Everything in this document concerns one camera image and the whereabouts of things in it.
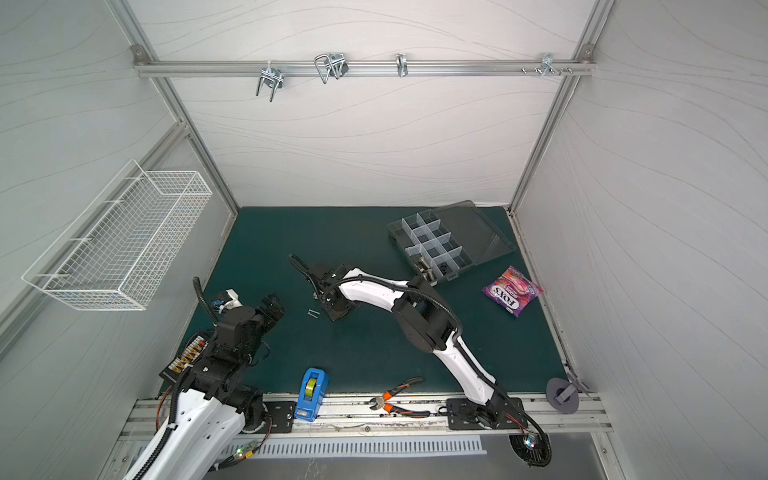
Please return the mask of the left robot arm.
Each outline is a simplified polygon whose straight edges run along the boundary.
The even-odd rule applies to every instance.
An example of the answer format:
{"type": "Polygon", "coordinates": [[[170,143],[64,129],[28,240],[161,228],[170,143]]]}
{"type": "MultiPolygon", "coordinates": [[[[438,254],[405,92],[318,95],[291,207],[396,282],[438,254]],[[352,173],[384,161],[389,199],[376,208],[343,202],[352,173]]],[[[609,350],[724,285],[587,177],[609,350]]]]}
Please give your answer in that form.
{"type": "Polygon", "coordinates": [[[263,337],[285,309],[274,294],[257,307],[232,299],[221,308],[202,353],[175,381],[167,419],[125,474],[127,479],[201,479],[214,467],[245,459],[244,453],[219,459],[238,434],[272,430],[263,393],[245,384],[244,377],[263,337]]]}

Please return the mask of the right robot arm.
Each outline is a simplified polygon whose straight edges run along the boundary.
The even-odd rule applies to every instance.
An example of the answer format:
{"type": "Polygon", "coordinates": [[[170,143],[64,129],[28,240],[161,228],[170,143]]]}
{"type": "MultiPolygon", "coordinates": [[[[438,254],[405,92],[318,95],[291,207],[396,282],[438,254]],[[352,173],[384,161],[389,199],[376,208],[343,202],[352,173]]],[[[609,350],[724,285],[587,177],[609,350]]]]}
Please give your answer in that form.
{"type": "Polygon", "coordinates": [[[435,355],[458,382],[481,427],[499,429],[507,421],[521,430],[529,427],[529,416],[513,404],[506,389],[471,353],[462,338],[461,321],[429,282],[421,277],[390,280],[344,265],[326,269],[315,264],[310,269],[297,269],[332,320],[360,304],[390,313],[406,339],[417,349],[435,355]]]}

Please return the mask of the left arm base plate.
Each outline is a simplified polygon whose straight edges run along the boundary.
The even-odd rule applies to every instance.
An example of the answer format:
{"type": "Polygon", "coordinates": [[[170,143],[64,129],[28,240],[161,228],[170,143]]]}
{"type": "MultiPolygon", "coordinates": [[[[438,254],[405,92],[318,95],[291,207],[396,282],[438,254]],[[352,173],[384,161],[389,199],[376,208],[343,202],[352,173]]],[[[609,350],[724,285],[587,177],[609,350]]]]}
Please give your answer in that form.
{"type": "Polygon", "coordinates": [[[272,433],[291,433],[294,424],[295,401],[266,401],[257,410],[255,432],[265,434],[268,430],[272,433]]]}

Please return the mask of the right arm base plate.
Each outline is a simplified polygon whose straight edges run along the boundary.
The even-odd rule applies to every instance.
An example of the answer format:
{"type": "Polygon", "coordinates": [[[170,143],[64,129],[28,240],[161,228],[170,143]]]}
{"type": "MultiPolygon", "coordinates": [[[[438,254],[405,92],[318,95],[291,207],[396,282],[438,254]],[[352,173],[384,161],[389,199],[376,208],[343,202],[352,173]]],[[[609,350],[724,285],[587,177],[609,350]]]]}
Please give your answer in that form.
{"type": "Polygon", "coordinates": [[[447,418],[448,428],[452,431],[525,431],[529,428],[522,400],[517,397],[493,400],[489,406],[480,406],[466,398],[449,398],[438,408],[438,413],[447,418]]]}

